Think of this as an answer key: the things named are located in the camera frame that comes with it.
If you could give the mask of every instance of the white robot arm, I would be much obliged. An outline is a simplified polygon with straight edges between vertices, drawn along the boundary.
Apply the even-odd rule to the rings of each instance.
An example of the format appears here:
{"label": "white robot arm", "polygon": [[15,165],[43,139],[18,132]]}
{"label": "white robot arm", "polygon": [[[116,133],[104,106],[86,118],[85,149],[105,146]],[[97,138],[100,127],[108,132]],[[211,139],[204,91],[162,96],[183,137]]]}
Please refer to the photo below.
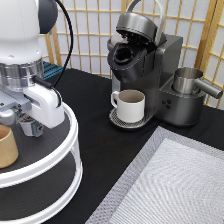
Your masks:
{"label": "white robot arm", "polygon": [[14,110],[48,128],[63,122],[60,95],[33,81],[34,77],[44,78],[40,31],[48,33],[56,19],[55,0],[0,0],[1,123],[12,124]]}

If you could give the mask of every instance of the black table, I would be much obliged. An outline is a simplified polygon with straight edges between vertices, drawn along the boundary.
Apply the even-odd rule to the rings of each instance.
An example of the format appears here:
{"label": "black table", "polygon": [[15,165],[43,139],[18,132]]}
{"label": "black table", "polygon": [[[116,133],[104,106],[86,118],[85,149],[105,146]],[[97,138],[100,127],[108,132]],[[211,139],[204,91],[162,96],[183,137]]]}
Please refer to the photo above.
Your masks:
{"label": "black table", "polygon": [[158,126],[224,150],[224,111],[206,106],[193,127],[177,128],[153,120],[136,132],[116,129],[109,121],[111,86],[109,79],[75,69],[67,70],[57,86],[79,123],[84,173],[74,198],[47,224],[85,223]]}

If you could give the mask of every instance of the mug handle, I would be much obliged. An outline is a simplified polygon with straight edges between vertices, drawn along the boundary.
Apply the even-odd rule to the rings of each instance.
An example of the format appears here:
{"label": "mug handle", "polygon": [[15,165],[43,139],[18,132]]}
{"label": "mug handle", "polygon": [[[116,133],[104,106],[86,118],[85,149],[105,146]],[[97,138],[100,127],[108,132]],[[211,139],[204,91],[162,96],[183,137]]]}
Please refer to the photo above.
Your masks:
{"label": "mug handle", "polygon": [[114,95],[119,95],[119,92],[118,91],[114,91],[112,94],[111,94],[111,104],[117,109],[117,104],[114,102]]}

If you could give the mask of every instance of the coffee mug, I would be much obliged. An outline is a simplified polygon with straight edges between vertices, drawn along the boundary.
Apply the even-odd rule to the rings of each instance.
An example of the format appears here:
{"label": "coffee mug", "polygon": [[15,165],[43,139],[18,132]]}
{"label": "coffee mug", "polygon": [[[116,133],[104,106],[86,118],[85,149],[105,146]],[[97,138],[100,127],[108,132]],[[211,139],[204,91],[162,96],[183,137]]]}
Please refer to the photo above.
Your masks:
{"label": "coffee mug", "polygon": [[111,104],[117,109],[117,117],[126,123],[135,123],[144,117],[145,95],[137,90],[113,92]]}
{"label": "coffee mug", "polygon": [[5,168],[14,163],[18,155],[12,129],[0,125],[0,168]]}

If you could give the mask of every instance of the white mug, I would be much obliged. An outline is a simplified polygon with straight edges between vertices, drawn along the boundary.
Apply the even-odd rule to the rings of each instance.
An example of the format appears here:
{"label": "white mug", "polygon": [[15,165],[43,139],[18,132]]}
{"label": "white mug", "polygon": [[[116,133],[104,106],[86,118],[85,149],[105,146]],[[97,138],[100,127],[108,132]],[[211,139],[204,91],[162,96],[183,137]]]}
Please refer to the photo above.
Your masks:
{"label": "white mug", "polygon": [[137,90],[113,92],[111,104],[117,109],[117,117],[126,123],[135,123],[144,117],[145,95]]}

